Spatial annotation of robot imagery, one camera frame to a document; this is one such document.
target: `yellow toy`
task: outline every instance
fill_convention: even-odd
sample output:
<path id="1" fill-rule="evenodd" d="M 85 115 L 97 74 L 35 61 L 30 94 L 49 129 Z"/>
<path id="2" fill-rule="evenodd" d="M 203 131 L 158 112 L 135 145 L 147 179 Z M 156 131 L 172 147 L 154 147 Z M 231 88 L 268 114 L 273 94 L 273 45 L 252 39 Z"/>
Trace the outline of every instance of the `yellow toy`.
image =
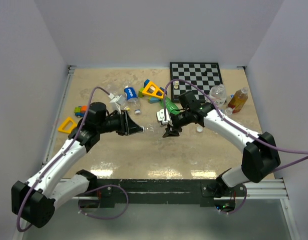
<path id="1" fill-rule="evenodd" d="M 142 94 L 149 97 L 154 97 L 158 99 L 164 98 L 164 92 L 152 81 L 149 81 L 147 85 L 142 90 Z"/>
<path id="2" fill-rule="evenodd" d="M 68 126 L 68 124 L 72 124 L 68 130 L 65 130 L 65 128 Z M 72 130 L 77 127 L 77 123 L 74 122 L 74 120 L 69 116 L 66 118 L 66 120 L 59 126 L 58 131 L 65 134 L 70 134 Z"/>

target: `bottle label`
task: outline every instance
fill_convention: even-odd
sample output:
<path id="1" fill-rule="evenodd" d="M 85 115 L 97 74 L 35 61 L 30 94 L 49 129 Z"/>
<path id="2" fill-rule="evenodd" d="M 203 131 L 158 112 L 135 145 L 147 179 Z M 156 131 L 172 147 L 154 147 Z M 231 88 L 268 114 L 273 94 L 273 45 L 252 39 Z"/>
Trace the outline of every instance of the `bottle label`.
<path id="1" fill-rule="evenodd" d="M 126 99 L 127 101 L 130 101 L 130 100 L 134 100 L 137 98 L 137 95 L 136 95 L 136 92 L 135 92 L 135 89 L 133 87 L 127 87 L 124 89 L 124 92 L 126 94 Z"/>
<path id="2" fill-rule="evenodd" d="M 209 96 L 212 100 L 213 100 L 213 102 L 217 105 L 217 106 L 222 106 L 224 103 L 225 103 L 225 101 L 226 101 L 226 99 L 225 98 L 223 98 L 223 99 L 221 99 L 221 98 L 215 98 L 215 97 L 213 97 L 213 96 Z"/>

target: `white wall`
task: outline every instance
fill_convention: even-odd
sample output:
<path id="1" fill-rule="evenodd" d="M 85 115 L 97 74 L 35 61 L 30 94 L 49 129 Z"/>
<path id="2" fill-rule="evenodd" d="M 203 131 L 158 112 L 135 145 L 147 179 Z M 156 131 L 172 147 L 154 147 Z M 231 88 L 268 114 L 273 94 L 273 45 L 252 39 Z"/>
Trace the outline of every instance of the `white wall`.
<path id="1" fill-rule="evenodd" d="M 247 65 L 283 0 L 35 0 L 79 66 Z"/>
<path id="2" fill-rule="evenodd" d="M 247 67 L 263 131 L 280 147 L 308 150 L 308 0 L 285 0 Z M 283 164 L 298 155 L 280 154 Z M 303 240 L 308 240 L 308 160 L 283 176 Z"/>
<path id="3" fill-rule="evenodd" d="M 11 239 L 11 187 L 41 166 L 66 64 L 33 0 L 0 0 L 0 239 Z"/>

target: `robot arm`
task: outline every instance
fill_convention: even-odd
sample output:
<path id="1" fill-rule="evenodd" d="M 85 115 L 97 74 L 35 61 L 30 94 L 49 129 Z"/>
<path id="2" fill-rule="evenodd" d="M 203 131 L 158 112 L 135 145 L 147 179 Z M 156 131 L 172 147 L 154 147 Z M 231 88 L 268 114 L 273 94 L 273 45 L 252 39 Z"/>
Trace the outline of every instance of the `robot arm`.
<path id="1" fill-rule="evenodd" d="M 90 104 L 85 123 L 75 138 L 81 123 L 82 120 L 55 157 L 38 173 L 25 183 L 17 181 L 12 187 L 12 211 L 15 214 L 19 213 L 25 196 L 31 190 L 21 217 L 38 228 L 43 227 L 62 204 L 95 188 L 96 176 L 85 170 L 77 172 L 65 183 L 58 183 L 71 166 L 100 140 L 100 134 L 116 132 L 118 135 L 128 136 L 143 132 L 144 129 L 133 122 L 126 111 L 114 111 L 106 116 L 106 105 L 102 102 Z"/>
<path id="2" fill-rule="evenodd" d="M 218 188 L 219 193 L 225 193 L 229 188 L 233 188 L 241 183 L 249 181 L 260 182 L 280 165 L 279 155 L 276 150 L 258 143 L 251 137 L 244 135 L 239 130 L 226 123 L 222 120 L 222 117 L 218 115 L 212 104 L 201 104 L 192 91 L 180 95 L 178 99 L 182 107 L 186 110 L 177 115 L 173 113 L 170 114 L 171 121 L 167 125 L 166 133 L 163 136 L 164 138 L 179 136 L 183 126 L 196 123 L 219 133 L 243 153 L 242 165 L 230 168 L 216 179 L 218 185 L 215 187 Z M 227 120 L 245 129 L 253 137 L 276 146 L 271 134 L 267 132 L 259 134 L 229 118 L 227 118 Z"/>

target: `chessboard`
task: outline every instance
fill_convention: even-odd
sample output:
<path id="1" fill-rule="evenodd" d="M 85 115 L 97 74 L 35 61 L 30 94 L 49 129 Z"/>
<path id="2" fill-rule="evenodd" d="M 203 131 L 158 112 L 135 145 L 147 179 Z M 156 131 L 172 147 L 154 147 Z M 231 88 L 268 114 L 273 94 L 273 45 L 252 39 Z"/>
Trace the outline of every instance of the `chessboard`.
<path id="1" fill-rule="evenodd" d="M 171 62 L 170 78 L 189 81 L 199 89 L 203 90 L 207 95 L 213 86 L 223 84 L 219 65 L 216 62 Z M 178 96 L 190 90 L 194 92 L 196 98 L 200 100 L 200 102 L 205 102 L 204 95 L 192 86 L 181 81 L 179 82 L 179 85 L 175 85 L 175 82 L 171 84 L 172 102 L 178 103 Z"/>

